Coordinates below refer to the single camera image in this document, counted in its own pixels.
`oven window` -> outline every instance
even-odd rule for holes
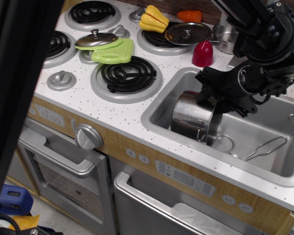
[[[104,220],[98,186],[92,174],[86,179],[77,178],[44,160],[42,156],[26,151],[31,156],[43,183],[100,220]]]

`black cable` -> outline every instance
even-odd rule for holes
[[[250,98],[251,102],[253,102],[254,104],[262,105],[262,104],[266,103],[270,99],[270,95],[269,94],[266,95],[266,98],[263,101],[258,101],[252,96],[250,96],[249,98]]]
[[[18,226],[18,224],[15,222],[14,219],[12,219],[10,216],[8,215],[5,215],[5,214],[1,214],[0,213],[0,219],[1,220],[5,220],[5,221],[8,221],[15,229],[15,232],[16,232],[16,235],[19,235],[21,230],[20,230],[20,227]]]

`orange toy vegetable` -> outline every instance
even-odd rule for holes
[[[184,21],[184,22],[201,22],[202,13],[201,11],[179,11],[177,14],[177,17]]]

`control panel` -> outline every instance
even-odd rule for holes
[[[189,175],[173,166],[170,166],[158,160],[156,160],[155,162],[157,171],[159,173],[166,175],[167,177],[170,177],[176,181],[179,181],[208,197],[212,197],[214,192],[216,191],[216,187],[198,178],[195,178],[192,175]]]

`oven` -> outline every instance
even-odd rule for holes
[[[108,158],[27,118],[18,148],[42,197],[99,235],[116,235]]]

